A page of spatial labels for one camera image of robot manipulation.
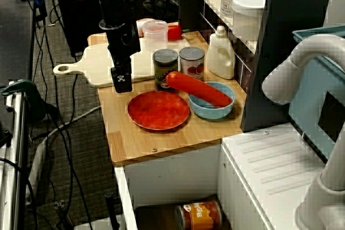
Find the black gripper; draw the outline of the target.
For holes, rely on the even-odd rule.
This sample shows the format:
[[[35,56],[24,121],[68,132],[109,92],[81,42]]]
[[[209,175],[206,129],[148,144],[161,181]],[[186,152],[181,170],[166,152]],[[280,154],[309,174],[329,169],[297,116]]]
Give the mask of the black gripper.
[[[141,50],[136,21],[130,20],[111,26],[101,20],[99,27],[106,33],[108,50],[114,64],[111,68],[114,88],[117,93],[131,92],[132,65],[130,56]]]

